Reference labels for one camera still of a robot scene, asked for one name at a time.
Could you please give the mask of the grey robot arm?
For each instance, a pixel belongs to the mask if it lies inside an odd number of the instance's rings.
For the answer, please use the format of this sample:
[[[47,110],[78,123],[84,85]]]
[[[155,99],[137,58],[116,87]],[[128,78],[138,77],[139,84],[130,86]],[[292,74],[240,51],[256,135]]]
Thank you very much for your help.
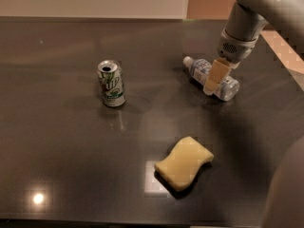
[[[304,0],[235,0],[204,85],[213,94],[230,71],[252,52],[271,25],[299,55],[304,53]],[[285,153],[273,176],[261,228],[304,228],[304,139]]]

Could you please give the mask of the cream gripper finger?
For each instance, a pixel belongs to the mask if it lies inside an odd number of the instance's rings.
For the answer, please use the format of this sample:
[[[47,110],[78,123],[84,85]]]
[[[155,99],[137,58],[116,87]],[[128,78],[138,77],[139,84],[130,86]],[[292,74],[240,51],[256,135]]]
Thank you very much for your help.
[[[203,92],[206,95],[212,95],[230,72],[230,63],[225,58],[217,58],[212,64],[211,70],[204,84]]]

